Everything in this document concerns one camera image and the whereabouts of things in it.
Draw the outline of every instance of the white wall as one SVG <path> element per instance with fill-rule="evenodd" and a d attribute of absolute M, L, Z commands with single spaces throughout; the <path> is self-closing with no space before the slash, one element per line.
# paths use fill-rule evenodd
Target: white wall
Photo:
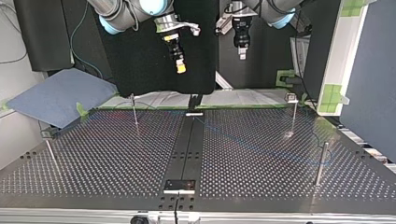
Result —
<path fill-rule="evenodd" d="M 0 0 L 13 6 L 12 0 Z M 7 8 L 3 11 L 18 24 Z M 0 62 L 20 58 L 25 52 L 21 35 L 15 31 L 0 11 Z M 44 80 L 43 73 L 32 72 L 28 57 L 17 63 L 0 64 L 0 103 L 10 100 Z M 16 160 L 27 150 L 41 143 L 36 119 L 12 110 L 0 110 L 0 169 Z"/>

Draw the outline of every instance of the black cable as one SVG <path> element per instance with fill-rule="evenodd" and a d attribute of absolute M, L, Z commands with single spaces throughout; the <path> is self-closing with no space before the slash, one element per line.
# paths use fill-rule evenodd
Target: black cable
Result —
<path fill-rule="evenodd" d="M 22 61 L 24 58 L 26 58 L 26 56 L 27 56 L 27 51 L 25 51 L 25 53 L 23 54 L 23 56 L 21 56 L 19 59 L 16 59 L 16 60 L 12 60 L 12 61 L 5 61 L 5 62 L 0 62 L 0 64 L 6 64 L 6 63 L 17 63 L 17 62 L 20 62 L 20 61 Z"/>
<path fill-rule="evenodd" d="M 247 9 L 247 8 L 248 8 L 248 6 L 244 6 L 244 7 L 239 8 L 238 10 L 235 10 L 235 11 L 227 11 L 227 7 L 226 7 L 226 8 L 224 8 L 224 13 L 227 13 L 227 14 L 234 14 L 234 13 L 243 11 L 243 10 L 245 10 L 245 9 Z"/>
<path fill-rule="evenodd" d="M 253 8 L 253 11 L 256 11 L 257 8 L 262 7 L 262 2 L 263 2 L 263 1 L 264 1 L 264 0 L 259 0 L 259 3 Z"/>
<path fill-rule="evenodd" d="M 313 98 L 311 97 L 311 95 L 309 94 L 309 92 L 308 92 L 308 88 L 306 87 L 306 85 L 305 85 L 305 81 L 304 81 L 304 79 L 301 77 L 301 67 L 300 67 L 300 63 L 299 63 L 299 58 L 298 58 L 298 48 L 297 48 L 297 36 L 298 36 L 298 29 L 297 29 L 297 27 L 298 27 L 298 25 L 299 25 L 299 23 L 300 23 L 300 14 L 301 14 L 301 12 L 299 12 L 298 14 L 297 14 L 297 23 L 296 23 L 296 36 L 294 37 L 294 47 L 295 47 L 295 51 L 296 51 L 296 61 L 297 61 L 297 67 L 298 67 L 298 73 L 299 73 L 299 78 L 301 79 L 301 81 L 303 82 L 303 86 L 304 86 L 304 89 L 305 89 L 305 92 L 306 92 L 306 94 L 308 95 L 308 97 L 309 97 L 309 99 L 311 100 L 311 102 L 312 102 L 312 100 L 313 100 Z M 314 102 L 312 102 L 312 105 L 314 106 L 314 108 L 315 108 L 315 110 L 316 111 L 318 111 L 318 108 L 317 108 L 317 106 L 315 105 L 315 103 Z"/>

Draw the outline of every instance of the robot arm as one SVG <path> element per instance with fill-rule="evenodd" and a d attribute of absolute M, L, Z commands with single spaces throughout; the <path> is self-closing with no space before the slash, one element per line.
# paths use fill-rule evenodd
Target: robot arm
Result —
<path fill-rule="evenodd" d="M 235 29 L 233 44 L 238 48 L 241 60 L 246 59 L 250 47 L 249 29 L 254 16 L 260 16 L 268 25 L 281 29 L 293 18 L 295 8 L 304 0 L 233 0 L 224 10 L 224 15 L 218 21 L 217 32 L 225 34 L 226 23 L 231 23 Z"/>
<path fill-rule="evenodd" d="M 174 0 L 88 0 L 99 14 L 99 20 L 105 30 L 116 35 L 132 28 L 139 29 L 139 23 L 156 17 L 154 22 L 157 33 L 169 48 L 179 74 L 186 72 L 184 51 L 180 45 L 179 30 L 190 27 L 193 35 L 199 35 L 198 24 L 182 22 L 174 11 Z"/>

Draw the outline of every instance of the cable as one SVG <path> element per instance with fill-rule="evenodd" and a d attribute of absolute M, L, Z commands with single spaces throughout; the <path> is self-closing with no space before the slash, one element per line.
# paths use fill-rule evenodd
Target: cable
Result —
<path fill-rule="evenodd" d="M 100 70 L 99 68 L 97 68 L 95 65 L 93 65 L 93 64 L 91 64 L 91 63 L 88 63 L 88 62 L 84 61 L 83 59 L 81 59 L 81 58 L 76 54 L 76 52 L 74 51 L 74 48 L 73 48 L 73 41 L 74 41 L 75 34 L 76 34 L 77 30 L 81 27 L 82 23 L 85 21 L 85 18 L 87 17 L 88 5 L 89 5 L 89 4 L 88 4 L 88 1 L 87 1 L 87 4 L 85 5 L 84 14 L 83 14 L 83 16 L 82 16 L 82 18 L 81 18 L 79 24 L 76 26 L 75 30 L 73 31 L 73 33 L 72 33 L 72 35 L 71 35 L 71 37 L 70 37 L 70 49 L 72 50 L 73 55 L 74 55 L 77 59 L 79 59 L 82 63 L 87 64 L 89 67 L 93 68 L 93 69 L 99 74 L 100 78 L 103 79 L 103 74 L 102 74 L 101 70 Z"/>
<path fill-rule="evenodd" d="M 21 56 L 19 59 L 15 59 L 15 60 L 12 60 L 12 61 L 7 61 L 7 62 L 0 62 L 0 64 L 20 62 L 20 61 L 22 61 L 26 56 L 27 56 L 27 51 L 25 51 L 25 53 L 23 54 L 23 56 Z"/>
<path fill-rule="evenodd" d="M 234 14 L 234 13 L 243 11 L 243 10 L 245 10 L 247 8 L 248 8 L 248 6 L 244 6 L 244 7 L 241 7 L 239 9 L 235 10 L 235 11 L 227 11 L 228 7 L 226 7 L 226 8 L 224 8 L 224 13 L 226 13 L 226 14 Z"/>
<path fill-rule="evenodd" d="M 11 5 L 5 3 L 5 2 L 0 1 L 0 7 L 7 7 L 7 8 L 9 8 L 13 13 L 15 13 L 15 15 L 17 14 L 17 11 L 15 10 L 15 8 L 12 7 Z M 14 29 L 15 29 L 19 34 L 21 34 L 21 30 L 19 30 L 18 27 L 12 22 L 11 18 L 7 15 L 7 13 L 6 13 L 2 8 L 0 8 L 0 10 L 6 15 L 6 18 L 7 18 L 8 21 L 11 23 L 11 25 L 14 27 Z M 26 56 L 27 56 L 27 50 L 23 53 L 23 55 L 22 55 L 20 58 L 15 59 L 15 60 L 11 60 L 11 61 L 0 62 L 0 64 L 16 63 L 16 62 L 22 61 Z"/>
<path fill-rule="evenodd" d="M 298 14 L 297 14 L 297 23 L 296 23 L 296 27 L 298 27 L 298 25 L 299 25 L 299 23 L 300 23 L 300 14 L 301 14 L 301 12 L 298 12 Z M 298 77 L 299 77 L 299 78 L 301 79 L 301 81 L 303 82 L 303 87 L 304 87 L 304 89 L 305 89 L 305 92 L 306 92 L 306 94 L 308 95 L 309 99 L 310 99 L 311 102 L 312 102 L 313 98 L 312 98 L 311 95 L 309 94 L 308 88 L 307 88 L 306 85 L 305 85 L 304 78 L 301 77 L 302 72 L 301 72 L 301 67 L 300 67 L 300 63 L 299 63 L 300 60 L 299 60 L 299 58 L 298 58 L 297 36 L 298 36 L 298 30 L 297 30 L 297 28 L 296 28 L 296 36 L 294 37 L 294 48 L 295 48 L 295 51 L 296 51 L 296 61 L 297 61 L 297 67 L 298 67 L 298 72 L 299 72 L 299 76 L 298 76 Z M 312 102 L 312 105 L 314 106 L 315 110 L 318 111 L 318 107 L 315 105 L 314 102 Z"/>
<path fill-rule="evenodd" d="M 0 7 L 7 7 L 8 9 L 10 9 L 15 15 L 17 15 L 17 11 L 15 10 L 14 7 L 12 7 L 12 5 L 9 5 L 5 2 L 0 1 Z M 21 30 L 18 29 L 17 25 L 14 24 L 14 22 L 12 22 L 11 18 L 7 15 L 7 13 L 0 8 L 0 10 L 4 13 L 4 15 L 6 16 L 7 20 L 9 21 L 9 23 L 11 23 L 11 25 L 14 27 L 14 29 L 18 32 L 21 33 Z"/>

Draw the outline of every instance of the perforated metal table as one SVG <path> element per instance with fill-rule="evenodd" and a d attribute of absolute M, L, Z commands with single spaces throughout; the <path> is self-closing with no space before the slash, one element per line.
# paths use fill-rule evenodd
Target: perforated metal table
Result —
<path fill-rule="evenodd" d="M 396 215 L 396 176 L 326 119 L 300 108 L 95 111 L 0 171 L 0 207 Z M 326 153 L 315 187 L 321 147 Z M 169 179 L 194 195 L 165 195 Z"/>

